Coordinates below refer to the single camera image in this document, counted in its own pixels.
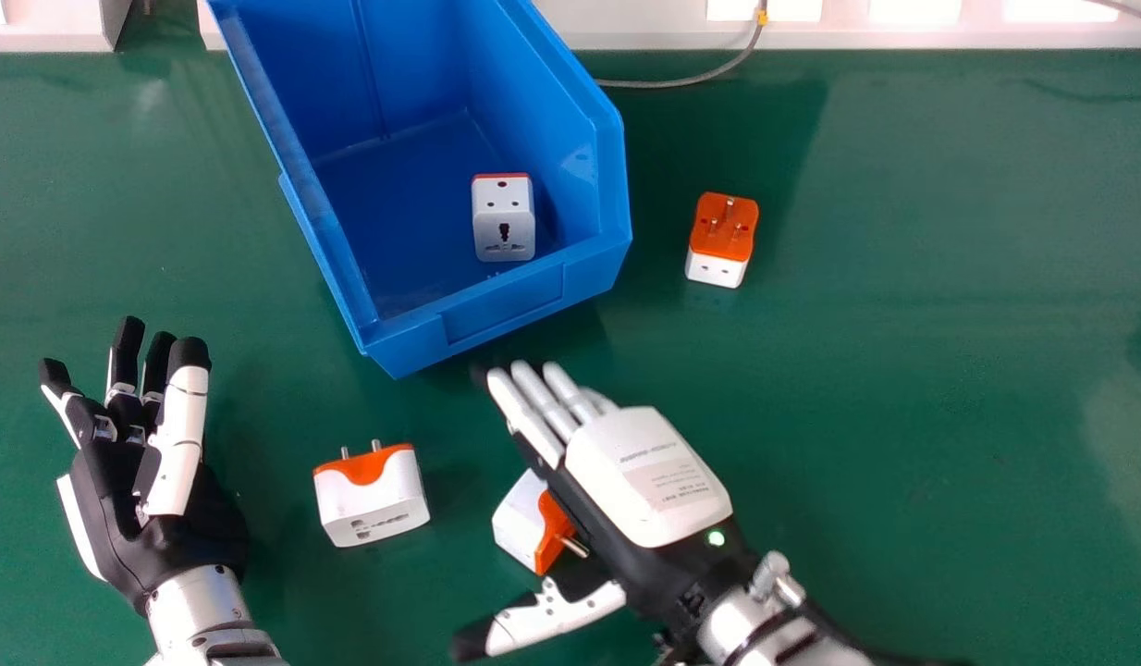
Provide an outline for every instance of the white adapter body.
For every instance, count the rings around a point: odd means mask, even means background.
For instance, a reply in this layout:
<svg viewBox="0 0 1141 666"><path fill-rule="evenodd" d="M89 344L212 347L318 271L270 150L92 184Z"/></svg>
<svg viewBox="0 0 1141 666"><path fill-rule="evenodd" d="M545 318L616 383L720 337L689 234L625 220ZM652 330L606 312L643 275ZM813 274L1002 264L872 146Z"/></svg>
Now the white adapter body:
<svg viewBox="0 0 1141 666"><path fill-rule="evenodd" d="M532 469L512 485L493 513L495 544L539 576L544 576L563 549L573 543L572 536L570 520Z"/></svg>
<svg viewBox="0 0 1141 666"><path fill-rule="evenodd" d="M472 179L472 236L483 262L534 258L534 185L527 173L479 173Z"/></svg>
<svg viewBox="0 0 1141 666"><path fill-rule="evenodd" d="M337 547L402 535L431 520L411 444L321 464L313 472L319 522Z"/></svg>

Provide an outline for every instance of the white and orange adapter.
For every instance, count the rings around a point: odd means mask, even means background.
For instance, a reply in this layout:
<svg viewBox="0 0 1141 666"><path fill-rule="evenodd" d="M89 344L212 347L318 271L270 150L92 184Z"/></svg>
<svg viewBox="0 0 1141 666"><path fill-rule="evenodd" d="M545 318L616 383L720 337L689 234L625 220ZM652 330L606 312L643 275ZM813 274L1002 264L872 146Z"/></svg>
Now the white and orange adapter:
<svg viewBox="0 0 1141 666"><path fill-rule="evenodd" d="M423 526L431 520L411 444L321 464L313 472L319 522L337 547L358 546Z"/></svg>
<svg viewBox="0 0 1141 666"><path fill-rule="evenodd" d="M728 290L743 284L759 222L760 206L752 198L702 194L685 254L685 277Z"/></svg>
<svg viewBox="0 0 1141 666"><path fill-rule="evenodd" d="M563 549L588 557L583 544L574 539L570 519L532 469L512 485L493 513L493 538L500 549L539 576L549 571Z"/></svg>

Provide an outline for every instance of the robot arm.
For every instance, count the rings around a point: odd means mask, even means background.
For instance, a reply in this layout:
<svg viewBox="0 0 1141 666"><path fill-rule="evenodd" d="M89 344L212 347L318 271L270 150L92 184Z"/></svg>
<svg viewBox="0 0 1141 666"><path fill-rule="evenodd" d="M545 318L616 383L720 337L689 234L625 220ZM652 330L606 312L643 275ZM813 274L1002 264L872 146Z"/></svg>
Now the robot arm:
<svg viewBox="0 0 1141 666"><path fill-rule="evenodd" d="M577 591L568 598L566 574L555 572L539 593L469 624L452 641L456 661L524 648L621 606L664 625L663 664L905 661L841 632L782 555L760 560L741 534L726 488L656 409L618 408L553 363L540 376L515 362L508 371L487 372L485 383L529 471L549 485L591 552L574 570L594 566L597 574L574 574Z"/></svg>
<svg viewBox="0 0 1141 666"><path fill-rule="evenodd" d="M126 317L103 404L63 363L41 363L41 391L79 449L56 488L81 561L147 617L148 666L285 665L242 599L245 519L202 462L208 348L159 333L138 387L143 339Z"/></svg>

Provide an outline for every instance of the adapter inside blue bin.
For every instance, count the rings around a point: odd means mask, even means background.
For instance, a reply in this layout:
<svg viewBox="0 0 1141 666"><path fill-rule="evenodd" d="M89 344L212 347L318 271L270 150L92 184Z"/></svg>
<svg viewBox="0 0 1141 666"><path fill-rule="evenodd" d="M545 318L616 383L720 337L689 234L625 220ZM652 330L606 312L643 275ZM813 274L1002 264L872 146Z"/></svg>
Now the adapter inside blue bin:
<svg viewBox="0 0 1141 666"><path fill-rule="evenodd" d="M212 0L356 346L406 375L612 287L616 108L528 0ZM526 172L537 253L477 260L470 181Z"/></svg>

